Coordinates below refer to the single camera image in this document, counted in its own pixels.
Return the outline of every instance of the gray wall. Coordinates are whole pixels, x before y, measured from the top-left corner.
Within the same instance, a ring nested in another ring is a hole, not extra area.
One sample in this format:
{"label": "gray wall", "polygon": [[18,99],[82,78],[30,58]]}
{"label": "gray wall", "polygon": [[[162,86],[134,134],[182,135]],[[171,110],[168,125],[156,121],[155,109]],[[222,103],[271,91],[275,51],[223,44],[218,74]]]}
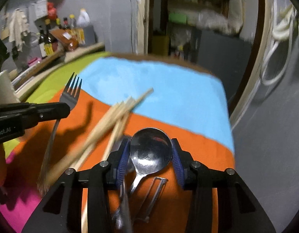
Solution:
{"label": "gray wall", "polygon": [[[9,0],[8,12],[16,8],[25,9],[29,8],[29,22],[30,30],[32,32],[38,32],[37,26],[41,22],[34,22],[33,13],[31,11],[31,3],[37,0]],[[79,15],[81,8],[85,8],[90,16],[90,19],[94,25],[94,29],[98,38],[98,41],[105,43],[106,51],[112,52],[132,52],[132,47],[135,49],[135,18],[137,3],[136,0],[49,0],[55,3],[57,13],[61,20],[63,17],[68,17],[70,14],[74,14],[76,18]],[[34,48],[24,48],[23,53],[20,54],[17,66],[21,66],[21,63],[26,63],[31,57],[35,57],[39,52],[38,46]],[[4,64],[5,68],[11,69],[14,63],[11,58]]]}
{"label": "gray wall", "polygon": [[[270,60],[267,78],[283,66],[287,42]],[[284,78],[261,85],[234,128],[236,170],[260,201],[277,232],[299,209],[299,39]]]}

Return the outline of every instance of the blue cloth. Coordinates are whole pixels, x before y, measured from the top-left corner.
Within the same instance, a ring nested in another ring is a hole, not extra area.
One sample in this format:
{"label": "blue cloth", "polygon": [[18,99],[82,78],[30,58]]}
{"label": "blue cloth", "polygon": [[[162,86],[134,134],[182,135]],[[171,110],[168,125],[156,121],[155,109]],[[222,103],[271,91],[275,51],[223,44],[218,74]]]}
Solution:
{"label": "blue cloth", "polygon": [[213,139],[234,153],[227,101],[221,81],[177,65],[153,61],[100,58],[80,74],[82,89],[113,105],[130,95],[154,93],[135,113],[178,126]]}

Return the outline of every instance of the green cloth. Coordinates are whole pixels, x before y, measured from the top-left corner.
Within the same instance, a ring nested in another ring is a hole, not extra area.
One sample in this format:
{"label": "green cloth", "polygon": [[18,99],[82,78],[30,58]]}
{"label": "green cloth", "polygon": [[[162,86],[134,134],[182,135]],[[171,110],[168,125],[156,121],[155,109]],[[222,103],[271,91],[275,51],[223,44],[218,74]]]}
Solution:
{"label": "green cloth", "polygon": [[[47,103],[54,95],[60,91],[72,73],[79,74],[87,65],[95,61],[98,58],[109,56],[109,52],[97,52],[94,54],[86,55],[75,61],[72,61],[58,70],[51,73],[41,85],[29,96],[27,99],[28,103]],[[12,150],[19,144],[17,139],[10,140],[4,143],[6,157],[12,152]]]}

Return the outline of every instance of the fork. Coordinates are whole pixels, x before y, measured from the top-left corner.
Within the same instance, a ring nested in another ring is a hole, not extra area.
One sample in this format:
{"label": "fork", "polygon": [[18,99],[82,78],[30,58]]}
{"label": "fork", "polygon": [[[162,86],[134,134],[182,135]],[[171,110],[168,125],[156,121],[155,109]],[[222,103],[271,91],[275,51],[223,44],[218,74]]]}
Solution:
{"label": "fork", "polygon": [[[60,96],[60,103],[66,103],[68,104],[68,106],[70,107],[70,110],[72,111],[72,109],[74,109],[74,107],[77,104],[78,98],[79,98],[79,94],[81,92],[81,87],[82,87],[82,79],[78,85],[78,81],[79,81],[79,77],[77,78],[76,84],[75,84],[75,80],[77,75],[75,75],[74,80],[74,73],[72,74],[72,76],[70,77],[68,83],[66,84],[61,96]],[[51,132],[50,138],[48,140],[48,144],[47,144],[47,148],[44,154],[44,158],[43,158],[43,163],[42,166],[40,168],[40,175],[38,177],[37,180],[37,189],[40,193],[40,195],[43,197],[45,196],[45,194],[48,192],[49,186],[46,186],[45,184],[45,179],[46,179],[46,174],[48,172],[48,166],[49,166],[49,161],[50,161],[50,154],[51,154],[51,149],[54,143],[54,138],[57,132],[57,128],[59,126],[61,119],[56,120],[55,124],[54,124],[54,128]]]}

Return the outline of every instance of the pink cloth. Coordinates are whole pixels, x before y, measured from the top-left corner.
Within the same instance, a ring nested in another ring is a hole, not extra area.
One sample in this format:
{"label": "pink cloth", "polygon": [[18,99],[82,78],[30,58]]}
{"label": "pink cloth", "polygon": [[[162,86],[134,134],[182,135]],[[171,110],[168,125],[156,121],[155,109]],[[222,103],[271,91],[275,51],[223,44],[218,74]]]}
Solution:
{"label": "pink cloth", "polygon": [[[6,159],[7,164],[10,164],[14,157],[15,153],[12,152]],[[41,198],[36,187],[27,185],[24,178],[15,169],[7,170],[4,187],[7,190],[9,200],[5,205],[0,206],[0,212],[14,231],[21,233]]]}

